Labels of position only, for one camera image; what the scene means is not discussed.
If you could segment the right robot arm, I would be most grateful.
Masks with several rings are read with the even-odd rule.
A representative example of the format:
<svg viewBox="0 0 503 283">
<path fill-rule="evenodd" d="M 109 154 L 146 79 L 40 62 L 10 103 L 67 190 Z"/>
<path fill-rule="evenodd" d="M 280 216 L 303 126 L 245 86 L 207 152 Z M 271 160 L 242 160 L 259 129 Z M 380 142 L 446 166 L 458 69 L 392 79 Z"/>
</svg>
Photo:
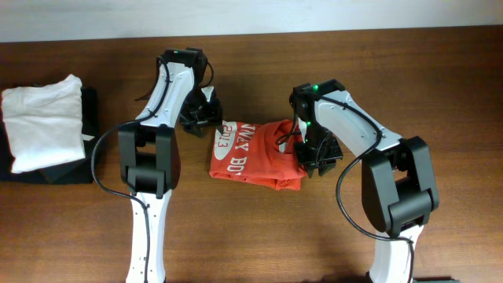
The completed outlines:
<svg viewBox="0 0 503 283">
<path fill-rule="evenodd" d="M 336 203 L 358 232 L 376 242 L 366 281 L 412 282 L 418 237 L 439 206 L 427 143 L 388 130 L 335 79 L 294 87 L 289 104 L 292 133 L 299 137 L 296 159 L 307 174 L 324 175 L 333 169 L 343 157 L 342 145 L 354 155 L 337 180 Z M 351 219 L 343 205 L 343 180 L 356 164 L 362 166 L 362 207 L 373 232 Z"/>
</svg>

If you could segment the red orange t-shirt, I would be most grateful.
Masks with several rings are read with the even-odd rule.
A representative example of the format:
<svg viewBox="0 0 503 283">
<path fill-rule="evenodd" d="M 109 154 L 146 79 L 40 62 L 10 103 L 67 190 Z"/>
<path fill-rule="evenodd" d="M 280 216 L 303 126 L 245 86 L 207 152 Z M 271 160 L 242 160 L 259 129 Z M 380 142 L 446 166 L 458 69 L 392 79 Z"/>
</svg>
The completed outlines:
<svg viewBox="0 0 503 283">
<path fill-rule="evenodd" d="M 275 190 L 299 190 L 307 175 L 294 153 L 299 138 L 277 144 L 291 127 L 288 119 L 263 125 L 224 121 L 222 130 L 215 132 L 209 175 Z"/>
</svg>

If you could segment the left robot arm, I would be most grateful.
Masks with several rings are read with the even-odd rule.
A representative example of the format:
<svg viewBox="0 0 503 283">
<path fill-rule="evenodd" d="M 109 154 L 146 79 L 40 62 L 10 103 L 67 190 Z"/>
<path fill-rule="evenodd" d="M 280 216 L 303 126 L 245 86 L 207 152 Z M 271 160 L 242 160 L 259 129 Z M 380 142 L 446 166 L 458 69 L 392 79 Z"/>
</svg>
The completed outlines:
<svg viewBox="0 0 503 283">
<path fill-rule="evenodd" d="M 203 50 L 168 49 L 156 60 L 156 82 L 133 125 L 118 132 L 121 179 L 133 209 L 128 282 L 163 282 L 163 243 L 168 204 L 181 174 L 177 125 L 201 137 L 222 129 L 215 88 L 203 81 L 211 65 Z"/>
</svg>

